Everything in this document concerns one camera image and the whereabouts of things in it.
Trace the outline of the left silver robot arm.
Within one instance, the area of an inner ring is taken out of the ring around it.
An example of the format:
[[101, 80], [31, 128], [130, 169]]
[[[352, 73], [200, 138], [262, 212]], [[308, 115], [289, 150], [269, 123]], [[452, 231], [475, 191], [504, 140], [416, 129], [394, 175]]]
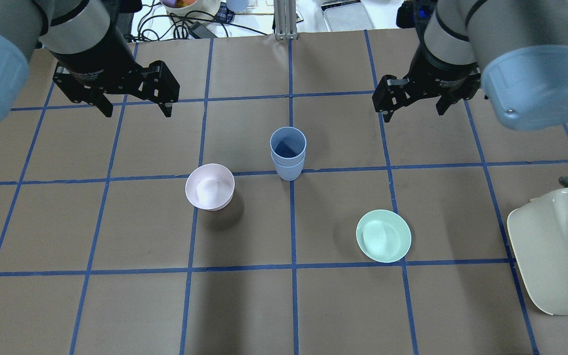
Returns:
[[101, 0], [0, 0], [0, 122], [27, 83], [38, 43], [56, 58], [53, 81], [72, 103], [111, 117], [108, 95], [133, 95], [171, 117], [178, 81], [163, 61], [136, 63]]

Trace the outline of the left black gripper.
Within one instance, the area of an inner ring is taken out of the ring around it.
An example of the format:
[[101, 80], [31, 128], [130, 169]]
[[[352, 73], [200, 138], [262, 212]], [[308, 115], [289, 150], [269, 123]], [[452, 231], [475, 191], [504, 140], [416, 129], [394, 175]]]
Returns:
[[164, 61], [148, 67], [136, 63], [126, 40], [115, 25], [100, 38], [84, 35], [90, 45], [82, 50], [53, 49], [57, 59], [53, 81], [72, 103], [95, 106], [104, 117], [112, 117], [108, 95], [133, 95], [160, 106], [165, 117], [179, 99], [180, 84]]

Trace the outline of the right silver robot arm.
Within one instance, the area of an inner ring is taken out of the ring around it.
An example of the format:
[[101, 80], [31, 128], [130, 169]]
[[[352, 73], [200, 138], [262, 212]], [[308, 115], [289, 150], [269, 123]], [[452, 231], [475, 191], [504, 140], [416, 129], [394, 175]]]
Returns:
[[397, 25], [420, 43], [408, 73], [372, 95], [386, 123], [430, 98], [444, 115], [478, 90], [510, 130], [568, 123], [568, 0], [406, 0]]

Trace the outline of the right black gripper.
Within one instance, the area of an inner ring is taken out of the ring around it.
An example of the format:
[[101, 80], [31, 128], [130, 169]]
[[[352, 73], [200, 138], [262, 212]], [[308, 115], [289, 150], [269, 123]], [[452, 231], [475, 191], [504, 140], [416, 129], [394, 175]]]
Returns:
[[419, 100], [438, 98], [436, 111], [440, 116], [460, 100], [474, 97], [482, 78], [476, 63], [449, 64], [434, 57], [420, 44], [413, 55], [408, 73], [403, 78], [384, 75], [372, 95], [374, 110], [389, 123], [393, 114]]

